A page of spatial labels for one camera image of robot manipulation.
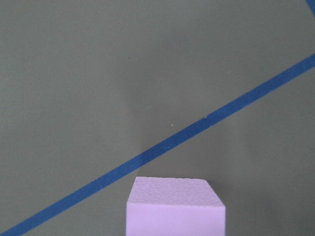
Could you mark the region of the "pink foam block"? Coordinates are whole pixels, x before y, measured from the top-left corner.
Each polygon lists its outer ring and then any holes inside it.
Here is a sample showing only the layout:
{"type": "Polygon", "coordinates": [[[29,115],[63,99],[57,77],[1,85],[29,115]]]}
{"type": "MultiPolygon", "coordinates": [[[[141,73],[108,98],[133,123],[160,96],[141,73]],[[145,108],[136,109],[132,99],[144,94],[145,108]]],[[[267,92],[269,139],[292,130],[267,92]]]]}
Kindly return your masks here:
{"type": "Polygon", "coordinates": [[[127,236],[223,236],[226,208],[203,179],[136,177],[126,203],[127,236]]]}

